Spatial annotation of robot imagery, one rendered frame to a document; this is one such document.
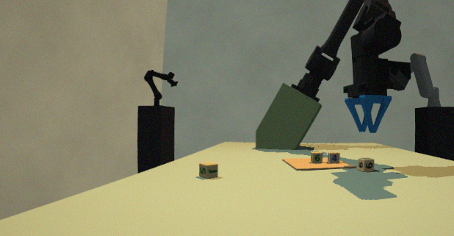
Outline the beige letter block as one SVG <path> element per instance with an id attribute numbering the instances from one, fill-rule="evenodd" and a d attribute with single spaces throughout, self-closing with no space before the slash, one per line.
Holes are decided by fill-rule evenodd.
<path id="1" fill-rule="evenodd" d="M 323 153 L 321 151 L 311 151 L 312 163 L 323 163 Z"/>
<path id="2" fill-rule="evenodd" d="M 374 159 L 371 158 L 359 158 L 358 159 L 358 170 L 363 172 L 374 171 Z"/>
<path id="3" fill-rule="evenodd" d="M 338 151 L 328 151 L 328 162 L 339 163 L 340 153 Z"/>
<path id="4" fill-rule="evenodd" d="M 206 179 L 218 177 L 218 164 L 214 162 L 199 163 L 199 176 Z"/>

